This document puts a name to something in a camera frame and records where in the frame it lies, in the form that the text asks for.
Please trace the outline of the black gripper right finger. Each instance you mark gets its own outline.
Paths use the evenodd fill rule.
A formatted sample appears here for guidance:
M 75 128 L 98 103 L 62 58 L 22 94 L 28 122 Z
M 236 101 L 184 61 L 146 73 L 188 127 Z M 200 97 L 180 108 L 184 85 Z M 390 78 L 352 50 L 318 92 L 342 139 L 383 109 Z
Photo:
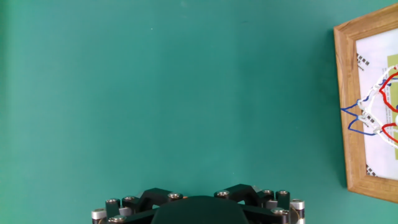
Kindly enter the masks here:
M 305 202 L 292 198 L 287 190 L 262 190 L 238 184 L 219 190 L 213 196 L 234 202 L 246 223 L 305 224 Z

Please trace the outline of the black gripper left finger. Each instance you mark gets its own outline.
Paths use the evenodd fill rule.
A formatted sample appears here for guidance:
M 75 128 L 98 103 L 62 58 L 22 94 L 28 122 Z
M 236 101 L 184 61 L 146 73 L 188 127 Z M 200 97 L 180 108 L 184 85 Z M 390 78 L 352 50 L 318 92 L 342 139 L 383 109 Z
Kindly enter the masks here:
M 91 211 L 92 224 L 151 223 L 156 211 L 162 205 L 185 198 L 183 194 L 153 188 L 139 196 L 110 198 L 103 208 Z

